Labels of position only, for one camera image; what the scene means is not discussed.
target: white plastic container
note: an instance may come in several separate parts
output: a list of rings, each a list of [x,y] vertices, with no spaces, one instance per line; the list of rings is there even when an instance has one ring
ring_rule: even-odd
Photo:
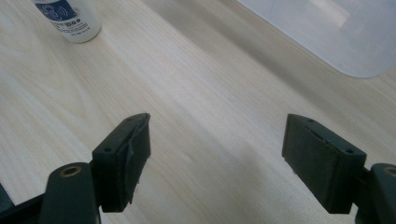
[[[32,0],[70,42],[83,43],[100,31],[101,22],[87,0]]]
[[[395,0],[238,0],[353,77],[396,67]]]

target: white bottle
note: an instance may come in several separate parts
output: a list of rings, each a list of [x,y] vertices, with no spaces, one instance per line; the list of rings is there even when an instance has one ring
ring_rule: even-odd
[[[100,31],[99,17],[87,0],[32,0],[32,2],[70,42],[89,41]]]

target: dark plastic part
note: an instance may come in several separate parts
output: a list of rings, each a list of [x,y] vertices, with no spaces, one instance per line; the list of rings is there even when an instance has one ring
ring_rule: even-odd
[[[97,224],[98,207],[91,166],[71,163],[50,174],[38,223]]]
[[[312,119],[288,115],[282,156],[331,214],[348,214],[366,154]]]
[[[149,114],[125,119],[92,153],[92,171],[102,210],[122,212],[150,156]]]
[[[36,224],[40,214],[44,194],[18,204],[0,214],[1,224]]]
[[[0,214],[12,207],[14,207],[14,203],[9,198],[3,185],[0,184]]]
[[[396,223],[396,166],[373,165],[368,187],[381,224]]]
[[[358,214],[355,218],[356,224],[378,224],[379,218],[375,210],[373,199],[367,183],[370,172],[364,168],[361,176],[357,178],[358,186],[355,195],[354,204],[359,207]]]

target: wooden table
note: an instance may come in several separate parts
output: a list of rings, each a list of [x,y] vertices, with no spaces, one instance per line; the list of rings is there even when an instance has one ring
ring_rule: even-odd
[[[0,3],[0,182],[14,203],[149,112],[134,202],[103,223],[354,223],[281,157],[289,113],[396,163],[396,70],[338,73],[234,0],[96,0],[100,34],[66,42],[30,1]]]

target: translucent plastic lid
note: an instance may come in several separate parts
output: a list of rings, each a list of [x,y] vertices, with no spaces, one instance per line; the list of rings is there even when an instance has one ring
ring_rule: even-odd
[[[395,0],[238,0],[339,71],[396,67]]]

